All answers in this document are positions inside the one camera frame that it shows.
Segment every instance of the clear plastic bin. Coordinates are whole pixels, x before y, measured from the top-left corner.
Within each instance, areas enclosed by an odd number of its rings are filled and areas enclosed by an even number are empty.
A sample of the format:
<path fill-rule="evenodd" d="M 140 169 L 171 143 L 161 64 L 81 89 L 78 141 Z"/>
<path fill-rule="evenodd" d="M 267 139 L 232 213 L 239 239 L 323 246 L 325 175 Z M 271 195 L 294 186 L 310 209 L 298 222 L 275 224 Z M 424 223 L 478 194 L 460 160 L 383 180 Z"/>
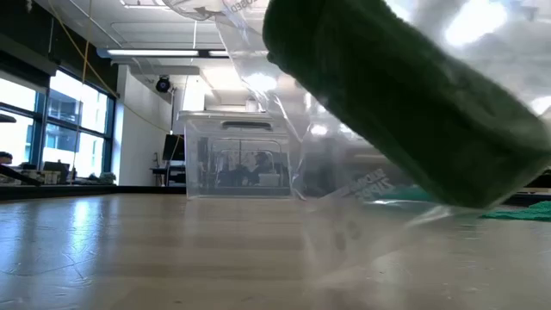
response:
<path fill-rule="evenodd" d="M 263 114 L 188 112 L 185 123 L 188 198 L 289 197 L 288 134 Z"/>

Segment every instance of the yellow cable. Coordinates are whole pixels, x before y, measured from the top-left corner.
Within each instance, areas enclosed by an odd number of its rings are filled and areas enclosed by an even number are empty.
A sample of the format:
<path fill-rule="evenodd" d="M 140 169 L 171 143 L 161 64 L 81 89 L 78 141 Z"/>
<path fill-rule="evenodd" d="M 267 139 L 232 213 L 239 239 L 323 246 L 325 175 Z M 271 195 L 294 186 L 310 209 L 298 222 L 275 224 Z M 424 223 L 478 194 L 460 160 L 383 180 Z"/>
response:
<path fill-rule="evenodd" d="M 112 96 L 114 96 L 115 98 L 118 98 L 117 94 L 105 83 L 105 81 L 103 81 L 102 77 L 100 77 L 100 75 L 97 73 L 96 69 L 94 69 L 94 67 L 87 61 L 87 58 L 84 56 L 83 52 L 80 50 L 80 48 L 78 48 L 78 45 L 77 43 L 75 43 L 75 41 L 72 39 L 71 37 L 71 34 L 69 33 L 69 31 L 67 30 L 67 28 L 65 27 L 65 24 L 63 23 L 63 21 L 61 21 L 61 17 L 59 16 L 59 13 L 58 11 L 53 7 L 53 4 L 52 4 L 52 0 L 48 0 L 48 4 L 50 4 L 50 8 L 52 8 L 52 12 L 53 14 L 55 15 L 55 18 L 58 20 L 59 22 L 59 25 L 62 27 L 62 29 L 64 30 L 65 34 L 67 34 L 67 37 L 69 38 L 69 40 L 71 41 L 72 45 L 75 47 L 75 49 L 77 50 L 78 54 L 80 55 L 80 57 L 84 60 L 84 63 L 85 63 L 85 66 L 86 67 L 89 67 L 90 70 L 92 71 L 92 73 L 94 73 L 94 75 L 96 76 L 97 79 L 99 79 L 99 81 L 102 83 L 103 87 L 105 87 L 105 90 L 107 90 Z M 88 38 L 85 38 L 86 39 L 86 42 L 88 44 L 88 42 L 90 41 L 89 37 Z M 168 131 L 154 123 L 152 123 L 151 121 L 147 120 L 145 117 L 143 117 L 142 115 L 138 114 L 137 112 L 135 112 L 132 108 L 130 108 L 128 105 L 126 105 L 124 102 L 122 102 L 122 105 L 124 105 L 125 108 L 127 108 L 130 112 L 134 113 L 136 116 L 138 116 L 140 119 L 142 119 L 143 121 L 149 123 L 150 125 L 156 127 L 157 129 L 163 131 L 164 133 L 168 133 Z"/>

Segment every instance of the clear plastic bag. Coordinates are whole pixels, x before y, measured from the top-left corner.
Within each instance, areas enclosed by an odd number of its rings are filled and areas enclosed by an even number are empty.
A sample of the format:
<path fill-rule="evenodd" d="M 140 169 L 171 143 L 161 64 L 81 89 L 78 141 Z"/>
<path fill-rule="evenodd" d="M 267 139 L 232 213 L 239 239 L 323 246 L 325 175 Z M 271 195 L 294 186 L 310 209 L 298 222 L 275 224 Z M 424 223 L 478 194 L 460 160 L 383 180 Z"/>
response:
<path fill-rule="evenodd" d="M 214 19 L 248 89 L 272 117 L 286 121 L 292 191 L 306 202 L 309 262 L 322 291 L 347 289 L 343 283 L 352 283 L 355 288 L 347 296 L 360 301 L 357 285 L 366 280 L 358 271 L 363 266 L 409 245 L 418 237 L 417 229 L 427 223 L 479 212 L 433 202 L 398 166 L 267 60 L 262 29 L 269 0 L 164 1 L 183 16 Z M 436 8 L 423 6 L 420 0 L 387 0 L 387 4 L 448 53 L 531 102 L 535 113 L 547 117 L 544 112 L 551 100 L 519 92 L 523 86 L 518 79 L 529 78 L 522 61 L 494 57 L 495 45 L 473 44 L 484 35 L 492 40 L 492 32 L 503 26 L 502 4 L 490 0 L 441 1 Z M 496 20 L 489 21 L 488 16 Z M 479 27 L 471 27 L 477 18 Z M 472 33 L 465 34 L 462 28 Z M 520 57 L 514 52 L 510 56 Z"/>

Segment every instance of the security camera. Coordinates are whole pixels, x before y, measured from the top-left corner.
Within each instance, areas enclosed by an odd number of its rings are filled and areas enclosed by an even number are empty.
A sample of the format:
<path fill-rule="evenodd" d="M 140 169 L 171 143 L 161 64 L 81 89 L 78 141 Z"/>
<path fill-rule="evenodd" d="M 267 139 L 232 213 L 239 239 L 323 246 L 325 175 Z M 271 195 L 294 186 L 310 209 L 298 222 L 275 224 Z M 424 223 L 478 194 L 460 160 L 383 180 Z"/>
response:
<path fill-rule="evenodd" d="M 158 78 L 155 89 L 160 93 L 167 93 L 169 92 L 171 86 L 169 76 L 161 76 Z"/>

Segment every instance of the green fabric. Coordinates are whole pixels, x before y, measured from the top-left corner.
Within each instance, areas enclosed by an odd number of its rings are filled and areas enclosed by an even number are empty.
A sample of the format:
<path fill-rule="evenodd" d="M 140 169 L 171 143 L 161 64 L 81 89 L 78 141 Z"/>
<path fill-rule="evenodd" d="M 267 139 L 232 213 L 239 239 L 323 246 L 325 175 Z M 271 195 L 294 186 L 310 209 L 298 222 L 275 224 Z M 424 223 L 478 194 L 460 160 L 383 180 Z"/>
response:
<path fill-rule="evenodd" d="M 544 124 L 383 0 L 272 0 L 268 59 L 438 201 L 485 208 L 551 162 Z"/>
<path fill-rule="evenodd" d="M 551 221 L 551 201 L 538 202 L 524 210 L 493 211 L 480 216 L 483 219 L 500 220 L 541 220 Z"/>

